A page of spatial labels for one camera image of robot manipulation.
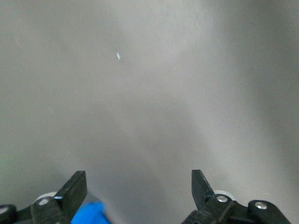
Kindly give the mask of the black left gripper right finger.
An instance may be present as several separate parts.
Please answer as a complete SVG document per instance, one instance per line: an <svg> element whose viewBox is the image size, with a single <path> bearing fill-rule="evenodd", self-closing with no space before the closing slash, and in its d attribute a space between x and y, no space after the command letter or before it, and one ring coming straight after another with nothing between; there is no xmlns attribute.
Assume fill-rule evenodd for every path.
<svg viewBox="0 0 299 224"><path fill-rule="evenodd" d="M289 224L280 209L263 200L239 204L225 194L216 194L201 170L192 171L192 196L196 210L184 224Z"/></svg>

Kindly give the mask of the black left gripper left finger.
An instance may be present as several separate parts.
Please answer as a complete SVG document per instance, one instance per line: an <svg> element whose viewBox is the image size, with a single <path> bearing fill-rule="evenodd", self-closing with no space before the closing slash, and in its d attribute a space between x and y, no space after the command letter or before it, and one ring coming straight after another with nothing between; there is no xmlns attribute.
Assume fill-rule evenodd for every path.
<svg viewBox="0 0 299 224"><path fill-rule="evenodd" d="M87 195L86 173L76 171L54 196L43 196L28 207L0 206L2 224L69 224Z"/></svg>

